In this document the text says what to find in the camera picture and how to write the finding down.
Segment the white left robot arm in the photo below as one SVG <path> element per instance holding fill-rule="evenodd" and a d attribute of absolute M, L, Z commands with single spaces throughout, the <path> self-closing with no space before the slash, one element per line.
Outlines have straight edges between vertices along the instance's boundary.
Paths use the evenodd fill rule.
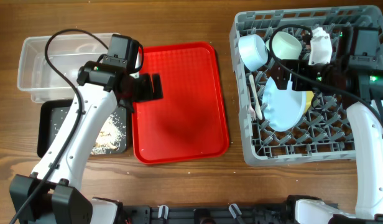
<path fill-rule="evenodd" d="M 80 191 L 86 162 L 104 123 L 122 106 L 163 97 L 160 77 L 141 73 L 143 46 L 114 34 L 107 53 L 79 69 L 71 108 L 48 151 L 28 176 L 17 175 L 10 195 L 19 223 L 126 223 L 123 204 L 87 199 Z"/>

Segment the white plastic fork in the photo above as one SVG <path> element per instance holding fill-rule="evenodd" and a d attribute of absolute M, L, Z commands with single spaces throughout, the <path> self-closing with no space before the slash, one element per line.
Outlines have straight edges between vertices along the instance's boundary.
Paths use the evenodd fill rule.
<path fill-rule="evenodd" d="M 252 107 L 249 87 L 247 87 L 247 97 L 248 97 L 248 102 L 249 102 L 248 112 L 251 115 L 252 121 L 255 121 L 256 120 L 256 112 L 255 112 L 254 108 Z"/>

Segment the black food waste tray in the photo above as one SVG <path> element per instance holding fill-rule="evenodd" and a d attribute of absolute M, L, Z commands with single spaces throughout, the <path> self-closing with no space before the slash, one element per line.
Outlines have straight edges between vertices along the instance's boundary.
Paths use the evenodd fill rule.
<path fill-rule="evenodd" d="M 37 155 L 43 157 L 53 143 L 64 119 L 69 112 L 72 100 L 55 100 L 44 103 L 40 111 L 39 136 Z M 123 107 L 116 108 L 113 112 L 125 112 L 127 118 L 127 147 L 131 144 L 131 116 Z"/>

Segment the yellow plastic cup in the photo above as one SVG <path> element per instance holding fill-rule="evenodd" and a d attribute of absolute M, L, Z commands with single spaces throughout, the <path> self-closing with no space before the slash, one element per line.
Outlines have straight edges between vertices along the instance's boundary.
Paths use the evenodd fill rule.
<path fill-rule="evenodd" d="M 312 91 L 306 91 L 306 102 L 305 102 L 304 113 L 306 113 L 311 107 L 311 101 L 313 97 L 314 97 L 314 93 Z"/>

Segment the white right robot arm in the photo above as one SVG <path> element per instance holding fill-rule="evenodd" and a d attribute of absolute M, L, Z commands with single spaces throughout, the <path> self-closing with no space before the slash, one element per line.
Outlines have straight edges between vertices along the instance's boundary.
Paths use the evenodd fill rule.
<path fill-rule="evenodd" d="M 280 26 L 269 39 L 269 53 L 279 66 L 275 83 L 285 87 L 289 80 L 297 91 L 319 89 L 340 95 L 351 125 L 358 173 L 355 213 L 350 215 L 326 203 L 302 198 L 293 208 L 297 223 L 383 223 L 383 70 L 376 68 L 379 30 L 373 27 L 342 27 L 338 45 L 321 27 L 303 29 L 310 46 L 308 60 L 282 59 L 274 39 L 286 29 Z"/>

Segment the grey dishwasher rack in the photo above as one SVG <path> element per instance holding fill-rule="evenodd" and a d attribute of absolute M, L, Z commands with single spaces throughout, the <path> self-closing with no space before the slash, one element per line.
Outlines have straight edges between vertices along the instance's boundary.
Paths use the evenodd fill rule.
<path fill-rule="evenodd" d="M 239 54 L 240 37 L 257 34 L 268 40 L 273 31 L 283 25 L 298 24 L 322 27 L 330 33 L 331 43 L 337 45 L 343 27 L 371 27 L 379 30 L 375 37 L 375 66 L 383 69 L 383 15 L 377 6 L 316 7 L 271 11 L 239 12 L 229 33 L 233 71 L 236 75 L 239 97 L 239 124 L 243 156 L 250 166 L 280 166 L 305 162 L 354 159 L 351 128 L 341 98 L 317 94 L 310 108 L 297 125 L 284 132 L 270 128 L 264 120 L 252 121 L 248 112 L 247 87 L 252 106 L 255 104 L 249 75 L 254 76 L 258 99 L 261 100 L 269 69 L 269 60 L 263 68 L 248 70 Z"/>

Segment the mint green bowl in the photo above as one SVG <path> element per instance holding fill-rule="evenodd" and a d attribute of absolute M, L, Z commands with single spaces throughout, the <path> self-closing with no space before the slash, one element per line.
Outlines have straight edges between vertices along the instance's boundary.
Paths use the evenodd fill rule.
<path fill-rule="evenodd" d="M 281 60 L 298 60 L 302 51 L 302 45 L 298 39 L 282 31 L 274 36 L 272 48 L 276 57 Z"/>

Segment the light blue plate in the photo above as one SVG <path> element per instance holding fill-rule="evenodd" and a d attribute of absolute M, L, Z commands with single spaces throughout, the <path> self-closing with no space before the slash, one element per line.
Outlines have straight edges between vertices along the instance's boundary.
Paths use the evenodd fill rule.
<path fill-rule="evenodd" d="M 280 90 L 275 80 L 270 77 L 264 88 L 262 105 L 264 118 L 269 126 L 278 132 L 294 127 L 305 114 L 307 93 L 292 90 L 292 82 L 288 81 L 285 90 Z"/>

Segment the clear plastic waste bin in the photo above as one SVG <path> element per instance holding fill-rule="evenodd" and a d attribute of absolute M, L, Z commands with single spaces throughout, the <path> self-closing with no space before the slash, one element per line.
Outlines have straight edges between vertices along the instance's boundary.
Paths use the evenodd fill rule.
<path fill-rule="evenodd" d="M 141 44 L 118 34 L 61 30 L 51 37 L 25 40 L 19 62 L 18 88 L 36 103 L 72 100 L 72 107 L 115 108 L 119 84 L 134 77 Z"/>

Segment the rice and food scraps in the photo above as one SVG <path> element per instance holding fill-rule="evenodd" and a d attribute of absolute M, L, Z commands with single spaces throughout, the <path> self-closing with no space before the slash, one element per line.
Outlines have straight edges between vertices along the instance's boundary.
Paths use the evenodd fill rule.
<path fill-rule="evenodd" d="M 127 118 L 125 112 L 114 112 L 103 124 L 91 155 L 120 154 L 127 149 Z"/>

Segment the red serving tray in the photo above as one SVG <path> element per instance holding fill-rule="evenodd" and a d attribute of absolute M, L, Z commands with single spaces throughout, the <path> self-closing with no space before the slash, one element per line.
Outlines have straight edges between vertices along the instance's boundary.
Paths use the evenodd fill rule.
<path fill-rule="evenodd" d="M 134 104 L 134 155 L 141 163 L 218 157 L 228 150 L 216 52 L 210 44 L 146 47 L 141 72 L 158 73 L 164 95 Z"/>

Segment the light blue bowl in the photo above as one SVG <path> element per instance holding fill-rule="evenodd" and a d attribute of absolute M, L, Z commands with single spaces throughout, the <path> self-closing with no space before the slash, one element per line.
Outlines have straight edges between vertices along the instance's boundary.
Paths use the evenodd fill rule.
<path fill-rule="evenodd" d="M 240 37 L 238 40 L 239 54 L 244 65 L 255 71 L 268 61 L 268 53 L 263 39 L 257 34 Z"/>

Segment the white plastic spoon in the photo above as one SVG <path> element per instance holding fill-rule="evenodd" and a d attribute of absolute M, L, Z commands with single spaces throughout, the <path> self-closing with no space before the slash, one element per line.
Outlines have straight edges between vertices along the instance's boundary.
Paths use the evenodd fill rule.
<path fill-rule="evenodd" d="M 256 112 L 256 116 L 257 116 L 257 118 L 259 120 L 262 120 L 263 119 L 263 115 L 262 115 L 262 111 L 261 111 L 261 106 L 259 104 L 259 99 L 258 99 L 256 85 L 255 85 L 255 81 L 254 81 L 254 76 L 253 75 L 249 75 L 249 82 L 250 82 L 252 94 L 253 94 L 253 97 L 254 97 L 254 102 L 255 102 L 254 110 Z"/>

